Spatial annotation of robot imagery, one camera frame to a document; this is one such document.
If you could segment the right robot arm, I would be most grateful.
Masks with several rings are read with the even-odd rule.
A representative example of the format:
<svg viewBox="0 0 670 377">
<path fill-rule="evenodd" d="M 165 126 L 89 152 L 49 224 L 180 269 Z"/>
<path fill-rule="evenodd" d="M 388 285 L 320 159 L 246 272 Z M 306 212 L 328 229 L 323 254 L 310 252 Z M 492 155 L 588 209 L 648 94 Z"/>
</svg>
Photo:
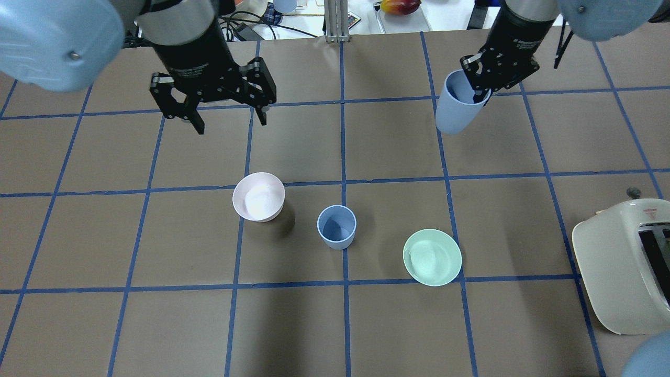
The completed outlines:
<svg viewBox="0 0 670 377">
<path fill-rule="evenodd" d="M 573 37 L 607 41 L 642 24 L 668 21 L 668 1 L 500 1 L 499 5 L 484 45 L 460 59 L 474 103 L 512 88 L 539 70 L 534 53 L 558 17 L 562 31 L 555 66 Z"/>
</svg>

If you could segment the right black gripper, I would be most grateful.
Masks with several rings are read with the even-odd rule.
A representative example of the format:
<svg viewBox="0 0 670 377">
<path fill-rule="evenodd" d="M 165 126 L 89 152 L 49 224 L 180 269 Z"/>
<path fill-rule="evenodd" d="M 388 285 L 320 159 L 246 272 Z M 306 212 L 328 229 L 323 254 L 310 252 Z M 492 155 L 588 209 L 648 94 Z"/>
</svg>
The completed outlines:
<svg viewBox="0 0 670 377">
<path fill-rule="evenodd" d="M 495 91 L 511 88 L 538 70 L 533 54 L 540 42 L 540 21 L 501 8 L 484 45 L 475 55 L 460 58 L 472 103 L 486 105 Z"/>
</svg>

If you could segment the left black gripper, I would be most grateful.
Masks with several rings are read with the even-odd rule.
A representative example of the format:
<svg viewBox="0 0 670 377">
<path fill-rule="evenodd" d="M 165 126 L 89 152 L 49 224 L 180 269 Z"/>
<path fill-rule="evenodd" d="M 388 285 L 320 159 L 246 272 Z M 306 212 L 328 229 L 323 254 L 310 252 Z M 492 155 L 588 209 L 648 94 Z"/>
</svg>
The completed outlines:
<svg viewBox="0 0 670 377">
<path fill-rule="evenodd" d="M 238 64 L 225 41 L 219 21 L 210 19 L 203 31 L 176 45 L 151 46 L 166 73 L 154 72 L 149 93 L 166 119 L 180 118 L 204 135 L 200 103 L 233 100 L 253 107 L 261 126 L 277 102 L 277 85 L 262 57 Z"/>
</svg>

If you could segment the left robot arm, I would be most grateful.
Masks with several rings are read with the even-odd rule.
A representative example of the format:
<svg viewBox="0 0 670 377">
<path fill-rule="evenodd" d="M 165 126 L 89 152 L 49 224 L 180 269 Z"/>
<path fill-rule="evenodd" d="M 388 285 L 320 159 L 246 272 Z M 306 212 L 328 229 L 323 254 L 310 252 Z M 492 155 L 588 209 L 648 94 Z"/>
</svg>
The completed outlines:
<svg viewBox="0 0 670 377">
<path fill-rule="evenodd" d="M 199 104 L 233 100 L 266 125 L 277 86 L 263 58 L 244 66 L 233 59 L 219 17 L 235 9 L 233 1 L 2 1 L 2 73 L 47 91 L 80 91 L 136 25 L 166 69 L 149 82 L 163 117 L 201 135 Z"/>
</svg>

